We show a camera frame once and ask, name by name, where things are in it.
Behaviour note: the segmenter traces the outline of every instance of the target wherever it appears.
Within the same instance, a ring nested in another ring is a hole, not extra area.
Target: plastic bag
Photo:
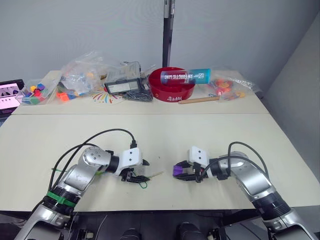
[[[220,96],[219,101],[222,102],[244,98],[246,95],[260,92],[260,89],[237,71],[214,70],[211,72],[209,84],[206,84],[206,92],[209,97]]]
[[[61,83],[67,90],[82,96],[97,90],[101,86],[101,78],[111,69],[116,67],[105,64],[102,53],[92,51],[72,60],[61,69]]]

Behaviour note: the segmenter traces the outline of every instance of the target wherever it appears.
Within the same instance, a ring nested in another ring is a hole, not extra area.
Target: gray wall
[[[171,66],[227,66],[267,91],[319,0],[176,0]]]
[[[1,0],[0,82],[42,78],[92,51],[162,65],[163,0]]]
[[[267,107],[320,181],[320,14],[266,94]]]

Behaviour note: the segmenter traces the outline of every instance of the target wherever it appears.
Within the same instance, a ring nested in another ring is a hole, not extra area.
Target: red bowl
[[[154,70],[149,76],[150,88],[153,96],[164,102],[176,103],[180,100],[190,98],[194,91],[195,84],[181,84],[178,86],[166,86],[161,83],[161,72],[172,70],[184,70],[179,67],[163,67]]]

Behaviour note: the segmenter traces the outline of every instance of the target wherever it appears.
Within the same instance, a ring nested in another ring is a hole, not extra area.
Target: black pole
[[[162,43],[162,67],[170,65],[170,53],[172,32],[174,26],[175,0],[164,0],[163,11],[163,43]]]

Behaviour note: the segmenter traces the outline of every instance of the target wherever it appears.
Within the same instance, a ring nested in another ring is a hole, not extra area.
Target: green tape
[[[54,194],[51,191],[48,191],[48,193],[46,195],[48,197],[56,200],[59,204],[64,204],[64,205],[67,205],[67,206],[72,207],[72,208],[74,208],[76,206],[76,204],[74,202],[67,200],[63,196],[58,196],[58,195]]]

